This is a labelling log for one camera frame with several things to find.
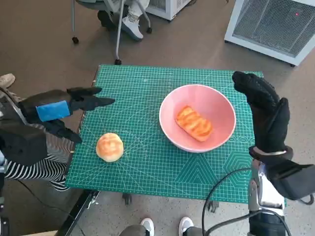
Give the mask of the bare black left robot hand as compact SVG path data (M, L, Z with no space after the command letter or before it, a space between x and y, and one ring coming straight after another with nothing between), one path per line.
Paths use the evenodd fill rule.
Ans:
M77 110L93 111L115 102L113 98L97 97L101 91L100 87L54 89L20 101L19 108L28 123L40 124L49 133L80 144L81 137L67 128L61 119Z

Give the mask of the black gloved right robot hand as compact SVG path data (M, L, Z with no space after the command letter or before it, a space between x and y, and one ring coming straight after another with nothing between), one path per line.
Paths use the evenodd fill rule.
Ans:
M244 94L252 111L255 147L264 153L287 150L285 139L290 120L288 99L280 98L264 78L236 71L234 88Z

